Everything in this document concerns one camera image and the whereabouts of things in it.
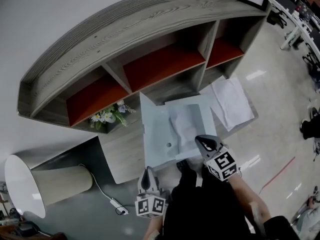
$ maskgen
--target power cord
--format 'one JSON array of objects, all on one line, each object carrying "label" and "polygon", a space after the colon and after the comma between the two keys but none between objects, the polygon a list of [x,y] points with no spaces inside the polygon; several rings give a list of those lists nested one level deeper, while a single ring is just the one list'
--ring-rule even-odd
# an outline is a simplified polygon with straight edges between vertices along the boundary
[{"label": "power cord", "polygon": [[242,178],[242,171],[241,171],[241,167],[239,167],[239,169],[238,169],[238,174],[239,174],[239,176]]},{"label": "power cord", "polygon": [[[134,204],[125,204],[125,205],[122,205],[122,206],[120,206],[120,207],[136,207]],[[124,215],[122,212],[118,212],[118,208],[115,208],[115,213],[117,214],[117,215]]]},{"label": "power cord", "polygon": [[[85,168],[88,170],[88,168],[87,168],[84,164],[82,164],[82,163],[78,164],[78,166],[83,166],[83,167],[85,167]],[[89,173],[91,174],[91,176],[92,176],[95,184],[96,184],[97,187],[99,188],[100,192],[101,192],[106,198],[108,198],[108,199],[110,200],[110,203],[115,207],[115,213],[116,213],[117,215],[127,215],[127,214],[129,214],[129,211],[128,211],[125,207],[134,207],[135,205],[134,205],[134,204],[121,205],[116,199],[114,199],[113,197],[107,195],[107,194],[101,189],[101,187],[100,187],[100,185],[98,184],[98,182],[97,182],[96,177],[94,176],[94,174],[93,174],[91,171],[89,171]]]}]

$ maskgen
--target red shelf back panel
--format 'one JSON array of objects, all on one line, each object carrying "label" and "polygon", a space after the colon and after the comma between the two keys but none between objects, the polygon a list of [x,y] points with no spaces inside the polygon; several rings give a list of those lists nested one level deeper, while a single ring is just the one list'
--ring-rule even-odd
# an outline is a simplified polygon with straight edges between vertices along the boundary
[{"label": "red shelf back panel", "polygon": [[196,48],[174,43],[124,65],[123,69],[136,92],[204,61]]},{"label": "red shelf back panel", "polygon": [[66,107],[70,126],[74,126],[127,95],[126,90],[111,75],[103,76],[67,99]]},{"label": "red shelf back panel", "polygon": [[214,40],[207,68],[219,65],[232,59],[243,56],[245,53],[236,45],[223,37]]}]

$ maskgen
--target open box flap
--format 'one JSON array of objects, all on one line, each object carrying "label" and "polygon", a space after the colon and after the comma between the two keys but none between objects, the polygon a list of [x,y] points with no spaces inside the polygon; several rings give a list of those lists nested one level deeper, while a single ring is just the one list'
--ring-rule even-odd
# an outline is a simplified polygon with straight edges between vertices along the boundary
[{"label": "open box flap", "polygon": [[165,105],[157,106],[140,92],[145,167],[156,167],[175,160],[178,138]]}]

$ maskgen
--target person's hand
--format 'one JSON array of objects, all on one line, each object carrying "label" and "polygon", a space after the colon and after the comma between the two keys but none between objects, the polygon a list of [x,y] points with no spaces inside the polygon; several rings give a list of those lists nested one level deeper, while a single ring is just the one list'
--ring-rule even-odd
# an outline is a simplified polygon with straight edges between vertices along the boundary
[{"label": "person's hand", "polygon": [[309,207],[310,209],[313,209],[313,208],[315,207],[314,199],[313,199],[312,197],[310,197],[310,198],[308,199],[307,204],[308,204],[308,207]]},{"label": "person's hand", "polygon": [[151,239],[155,239],[156,236],[159,235],[161,232],[163,220],[163,216],[158,216],[150,219],[149,227],[144,235],[143,240],[149,240],[150,236],[152,236]]}]

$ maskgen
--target cardboard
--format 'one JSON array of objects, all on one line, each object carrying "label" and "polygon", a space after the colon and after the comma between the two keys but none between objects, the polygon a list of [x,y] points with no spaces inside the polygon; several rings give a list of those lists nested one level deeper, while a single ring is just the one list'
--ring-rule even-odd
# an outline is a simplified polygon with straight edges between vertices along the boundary
[{"label": "cardboard", "polygon": [[176,107],[197,104],[199,109],[196,110],[199,110],[199,118],[196,124],[202,123],[202,127],[197,127],[196,134],[217,135],[211,108],[205,96],[197,95],[177,99],[166,102],[165,105],[157,106],[140,92],[140,104],[142,124],[144,126],[145,167],[154,168],[169,161],[200,155],[196,145],[194,146],[195,148],[179,152],[180,136],[177,135],[170,118],[170,110]]}]

